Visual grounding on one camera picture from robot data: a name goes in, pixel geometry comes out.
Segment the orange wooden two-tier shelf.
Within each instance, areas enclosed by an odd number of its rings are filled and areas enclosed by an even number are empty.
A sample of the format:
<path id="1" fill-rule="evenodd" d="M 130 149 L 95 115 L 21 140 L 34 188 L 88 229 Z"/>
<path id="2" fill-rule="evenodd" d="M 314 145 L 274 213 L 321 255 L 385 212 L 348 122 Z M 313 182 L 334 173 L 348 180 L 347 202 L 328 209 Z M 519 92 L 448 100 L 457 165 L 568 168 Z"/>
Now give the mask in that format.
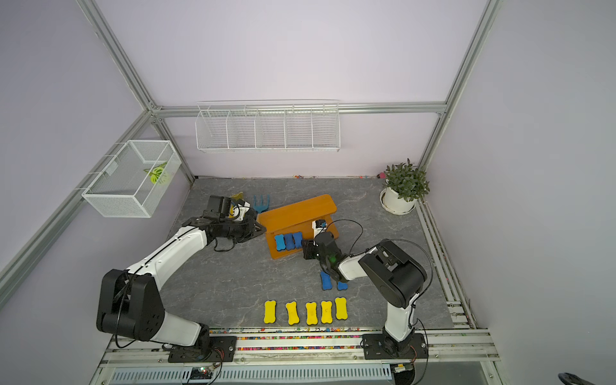
<path id="1" fill-rule="evenodd" d="M 303 233 L 303 240 L 312 240 L 312 222 L 316 219 L 325 219 L 327 224 L 332 222 L 332 215 L 337 212 L 337 206 L 329 194 L 323 194 L 308 200 L 300 201 L 281 208 L 270 210 L 258 215 L 258 221 L 266 226 L 265 239 L 271 258 L 278 260 L 301 249 L 277 252 L 274 237 L 279 234 Z"/>

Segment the yellow eraser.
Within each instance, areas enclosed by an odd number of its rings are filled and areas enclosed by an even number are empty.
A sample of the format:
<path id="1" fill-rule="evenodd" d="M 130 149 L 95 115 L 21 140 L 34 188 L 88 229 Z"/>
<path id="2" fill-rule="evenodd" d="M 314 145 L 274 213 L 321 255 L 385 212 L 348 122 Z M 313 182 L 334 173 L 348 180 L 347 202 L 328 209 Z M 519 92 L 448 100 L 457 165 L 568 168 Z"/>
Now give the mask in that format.
<path id="1" fill-rule="evenodd" d="M 306 303 L 306 325 L 315 326 L 319 323 L 318 304 L 315 302 Z"/>
<path id="2" fill-rule="evenodd" d="M 333 303 L 331 301 L 321 302 L 321 324 L 332 324 L 333 322 Z"/>
<path id="3" fill-rule="evenodd" d="M 346 298 L 338 297 L 335 299 L 335 317 L 337 320 L 348 320 Z"/>
<path id="4" fill-rule="evenodd" d="M 286 304 L 288 324 L 294 326 L 300 323 L 298 305 L 296 302 L 290 302 Z"/>
<path id="5" fill-rule="evenodd" d="M 276 306 L 275 300 L 266 301 L 264 304 L 264 324 L 273 324 L 276 322 Z"/>

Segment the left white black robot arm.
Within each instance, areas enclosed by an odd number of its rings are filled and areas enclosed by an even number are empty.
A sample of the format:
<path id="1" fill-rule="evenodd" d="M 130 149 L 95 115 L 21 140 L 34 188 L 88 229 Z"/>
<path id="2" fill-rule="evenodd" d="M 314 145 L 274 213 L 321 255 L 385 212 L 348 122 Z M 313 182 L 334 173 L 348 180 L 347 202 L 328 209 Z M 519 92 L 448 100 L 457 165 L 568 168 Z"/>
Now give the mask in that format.
<path id="1" fill-rule="evenodd" d="M 206 325 L 166 311 L 160 291 L 173 274 L 194 254 L 218 239 L 234 245 L 248 242 L 266 231 L 258 213 L 244 200 L 211 196 L 199 217 L 180 229 L 149 256 L 126 269 L 104 275 L 99 294 L 96 327 L 103 333 L 133 341 L 175 347 L 210 348 Z"/>

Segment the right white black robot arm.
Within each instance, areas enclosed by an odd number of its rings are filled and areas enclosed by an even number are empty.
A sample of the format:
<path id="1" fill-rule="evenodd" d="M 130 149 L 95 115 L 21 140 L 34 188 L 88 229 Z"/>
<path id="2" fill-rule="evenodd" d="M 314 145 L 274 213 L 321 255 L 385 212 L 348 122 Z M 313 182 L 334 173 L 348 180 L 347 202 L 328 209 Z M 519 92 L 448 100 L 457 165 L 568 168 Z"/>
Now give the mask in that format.
<path id="1" fill-rule="evenodd" d="M 340 250 L 331 232 L 323 231 L 312 240 L 302 241 L 302 247 L 304 257 L 318 261 L 321 270 L 335 282 L 371 280 L 388 303 L 383 332 L 386 338 L 402 343 L 412 335 L 415 302 L 431 278 L 396 240 L 386 238 L 363 253 L 351 255 Z"/>

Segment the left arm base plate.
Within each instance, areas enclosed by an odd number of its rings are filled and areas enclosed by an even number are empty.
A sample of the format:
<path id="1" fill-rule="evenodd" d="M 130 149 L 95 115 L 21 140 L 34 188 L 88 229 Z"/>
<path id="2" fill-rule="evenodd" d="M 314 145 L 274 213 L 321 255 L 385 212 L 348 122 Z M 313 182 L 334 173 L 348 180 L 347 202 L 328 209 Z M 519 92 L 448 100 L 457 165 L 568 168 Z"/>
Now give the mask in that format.
<path id="1" fill-rule="evenodd" d="M 236 347 L 236 337 L 207 335 L 199 338 L 194 346 L 173 346 L 168 355 L 168 362 L 171 364 L 232 362 Z"/>

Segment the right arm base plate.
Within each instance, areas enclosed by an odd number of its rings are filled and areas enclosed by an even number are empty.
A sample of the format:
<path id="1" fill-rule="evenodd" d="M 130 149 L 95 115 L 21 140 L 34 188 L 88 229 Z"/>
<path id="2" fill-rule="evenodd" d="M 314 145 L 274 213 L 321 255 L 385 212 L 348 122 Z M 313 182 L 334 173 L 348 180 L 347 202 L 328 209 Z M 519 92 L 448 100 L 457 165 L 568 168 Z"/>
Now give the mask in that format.
<path id="1" fill-rule="evenodd" d="M 428 358 L 428 344 L 424 335 L 412 332 L 402 342 L 383 332 L 380 334 L 364 334 L 360 342 L 366 360 L 396 360 Z"/>

